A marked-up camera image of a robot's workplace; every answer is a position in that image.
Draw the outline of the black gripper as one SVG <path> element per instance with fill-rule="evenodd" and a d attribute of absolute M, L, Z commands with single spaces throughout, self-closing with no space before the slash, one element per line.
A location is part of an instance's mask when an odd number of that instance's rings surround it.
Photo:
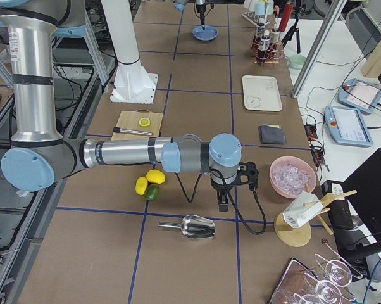
<path fill-rule="evenodd" d="M 196 11 L 200 14 L 201 28 L 204 30 L 205 25 L 205 12 L 206 12 L 206 0 L 196 0 Z"/>
<path fill-rule="evenodd" d="M 223 184 L 218 184 L 212 178 L 210 178 L 210 181 L 213 189 L 215 189 L 217 193 L 219 212 L 228 212 L 228 204 L 234 204 L 234 199 L 230 193 L 234 188 L 234 185 L 225 186 Z"/>

